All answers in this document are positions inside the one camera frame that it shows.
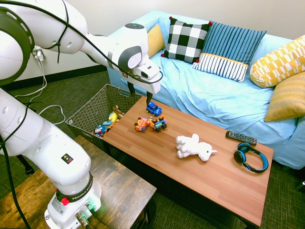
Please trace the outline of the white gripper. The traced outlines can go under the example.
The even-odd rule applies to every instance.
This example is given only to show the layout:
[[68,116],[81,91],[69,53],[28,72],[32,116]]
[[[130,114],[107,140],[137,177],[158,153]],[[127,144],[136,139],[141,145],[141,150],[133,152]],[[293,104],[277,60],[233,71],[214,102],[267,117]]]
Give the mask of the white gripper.
[[146,90],[146,106],[152,100],[152,95],[161,89],[160,68],[153,62],[147,62],[135,67],[130,73],[121,73],[121,78],[127,81],[127,86],[132,97],[135,97],[134,85]]

